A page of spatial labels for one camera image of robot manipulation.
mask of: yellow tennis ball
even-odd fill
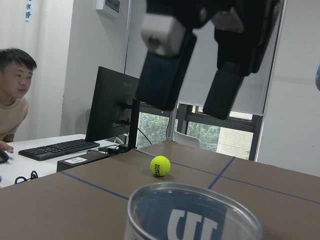
[[[156,156],[150,163],[150,169],[157,177],[162,177],[170,172],[171,164],[165,156]]]

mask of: man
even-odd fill
[[[0,151],[13,153],[13,142],[20,123],[28,113],[24,97],[29,91],[35,60],[17,48],[0,49]]]

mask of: keyboard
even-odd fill
[[[37,161],[52,159],[55,157],[72,154],[75,152],[98,147],[100,144],[96,142],[86,142],[84,139],[77,139],[72,141],[64,141],[47,146],[39,146],[36,148],[29,148],[20,150],[19,155],[25,156]]]

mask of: black mouse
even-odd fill
[[[5,151],[0,150],[0,164],[5,163],[6,161],[8,161],[8,159],[9,159],[8,154],[6,154]]]

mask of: label sticker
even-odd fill
[[[82,157],[74,157],[74,158],[71,158],[71,159],[68,159],[68,160],[64,160],[65,162],[67,163],[70,163],[70,164],[78,164],[78,163],[81,163],[81,162],[84,162],[84,161],[87,161],[87,159],[84,159]]]

